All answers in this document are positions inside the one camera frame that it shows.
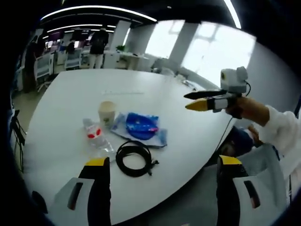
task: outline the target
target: plastic water bottle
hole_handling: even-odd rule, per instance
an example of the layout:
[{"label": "plastic water bottle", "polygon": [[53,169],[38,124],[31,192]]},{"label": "plastic water bottle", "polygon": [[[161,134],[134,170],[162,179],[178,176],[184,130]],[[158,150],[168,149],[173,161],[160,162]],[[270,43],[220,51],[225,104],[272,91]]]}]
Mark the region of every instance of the plastic water bottle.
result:
[{"label": "plastic water bottle", "polygon": [[83,119],[83,124],[87,132],[89,144],[98,150],[98,152],[91,153],[92,157],[109,157],[110,161],[114,160],[115,151],[109,141],[105,138],[101,128],[92,122],[91,119]]}]

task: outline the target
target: desk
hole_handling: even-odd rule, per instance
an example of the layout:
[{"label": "desk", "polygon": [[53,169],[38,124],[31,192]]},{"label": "desk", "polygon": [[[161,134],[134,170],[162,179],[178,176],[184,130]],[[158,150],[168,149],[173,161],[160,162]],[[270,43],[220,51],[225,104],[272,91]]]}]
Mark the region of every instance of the desk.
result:
[{"label": "desk", "polygon": [[[230,120],[225,112],[186,110],[191,100],[183,95],[189,92],[189,87],[170,76],[148,72],[61,72],[40,100],[28,128],[24,180],[29,191],[39,192],[49,207],[55,194],[72,177],[78,177],[88,161],[87,150],[92,148],[82,119],[97,121],[99,104],[110,100],[121,112],[158,115],[160,126],[168,129],[168,145],[151,149],[160,163],[152,169],[151,177],[128,177],[115,162],[111,163],[111,222],[123,222],[157,206],[200,171]],[[232,120],[224,137],[234,123]],[[125,142],[112,133],[106,136],[115,149]]]},{"label": "desk", "polygon": [[[85,49],[81,52],[83,57],[88,56],[90,53],[89,49]],[[119,61],[119,57],[126,57],[129,58],[129,64],[127,66],[128,70],[135,70],[135,71],[147,71],[148,68],[151,67],[149,65],[149,59],[143,55],[133,55],[133,53],[129,52],[117,52],[112,50],[105,50],[103,52],[106,55],[110,55],[105,58],[104,68],[116,68],[117,61]]]}]

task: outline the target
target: coiled cable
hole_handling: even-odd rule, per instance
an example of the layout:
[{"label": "coiled cable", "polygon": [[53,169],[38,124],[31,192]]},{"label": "coiled cable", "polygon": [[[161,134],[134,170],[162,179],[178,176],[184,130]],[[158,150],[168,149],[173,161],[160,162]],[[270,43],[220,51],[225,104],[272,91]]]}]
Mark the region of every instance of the coiled cable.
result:
[{"label": "coiled cable", "polygon": [[[145,160],[145,166],[143,168],[131,169],[125,166],[123,162],[123,158],[133,153],[136,153],[143,157],[143,159]],[[152,175],[151,169],[156,164],[159,164],[157,160],[154,161],[152,160],[151,153],[146,145],[144,145],[140,141],[134,141],[134,140],[127,141],[118,148],[116,153],[116,163],[124,174],[134,178],[140,177],[146,173],[148,173],[151,176]]]}]

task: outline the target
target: paper cup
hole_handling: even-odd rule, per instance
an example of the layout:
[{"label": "paper cup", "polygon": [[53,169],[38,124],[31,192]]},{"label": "paper cup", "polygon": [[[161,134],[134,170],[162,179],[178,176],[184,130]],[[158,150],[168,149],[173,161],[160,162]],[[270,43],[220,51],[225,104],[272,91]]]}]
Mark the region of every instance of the paper cup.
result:
[{"label": "paper cup", "polygon": [[115,119],[115,104],[111,101],[104,101],[98,109],[99,121],[106,127],[112,126]]}]

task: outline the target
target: white sleeve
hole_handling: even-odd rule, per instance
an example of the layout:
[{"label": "white sleeve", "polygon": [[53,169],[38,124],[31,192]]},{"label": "white sleeve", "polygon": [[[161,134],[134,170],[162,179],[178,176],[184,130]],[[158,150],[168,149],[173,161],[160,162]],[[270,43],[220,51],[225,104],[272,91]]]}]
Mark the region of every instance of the white sleeve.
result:
[{"label": "white sleeve", "polygon": [[286,155],[301,139],[301,121],[292,112],[281,113],[271,106],[267,107],[268,123],[264,127],[256,126],[259,139],[272,144],[282,155]]},{"label": "white sleeve", "polygon": [[256,124],[259,139],[269,143],[284,156],[280,160],[280,167],[284,179],[301,164],[301,121],[292,112],[278,112],[271,106],[269,108],[269,121],[261,127]]}]

